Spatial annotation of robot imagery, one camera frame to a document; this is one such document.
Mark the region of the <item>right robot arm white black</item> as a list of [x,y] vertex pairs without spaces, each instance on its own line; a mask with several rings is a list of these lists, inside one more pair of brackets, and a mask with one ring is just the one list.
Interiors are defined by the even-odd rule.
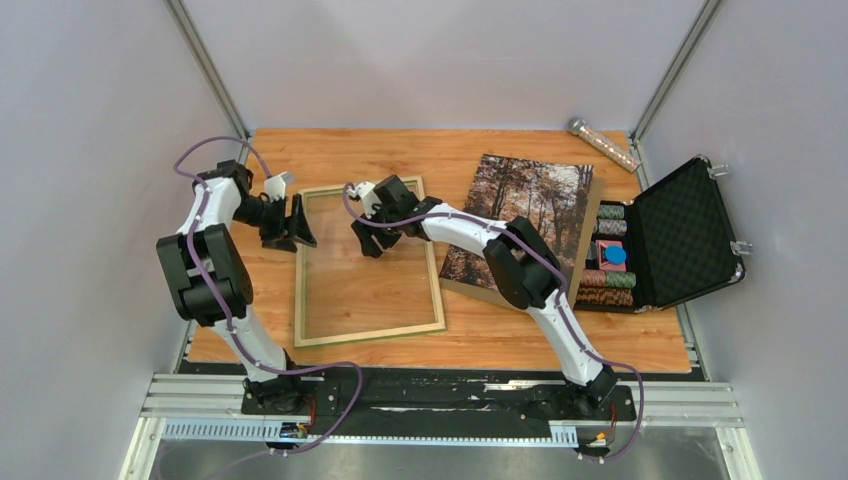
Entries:
[[346,183],[343,204],[362,205],[352,228],[363,255],[378,258],[406,235],[442,242],[483,259],[503,299],[539,326],[574,384],[571,403],[596,417],[611,403],[617,376],[591,345],[567,302],[568,281],[558,259],[528,219],[509,222],[476,216],[435,198],[418,198],[399,177],[378,184]]

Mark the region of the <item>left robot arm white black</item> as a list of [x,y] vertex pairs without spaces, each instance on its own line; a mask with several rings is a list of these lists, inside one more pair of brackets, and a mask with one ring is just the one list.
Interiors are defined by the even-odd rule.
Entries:
[[293,414],[306,386],[283,347],[271,339],[254,307],[248,269],[231,235],[238,222],[258,231],[266,249],[295,253],[315,247],[301,194],[287,196],[288,172],[272,176],[258,195],[253,174],[236,160],[195,174],[190,213],[178,231],[159,239],[156,253],[179,316],[213,330],[236,353],[246,396],[261,407]]

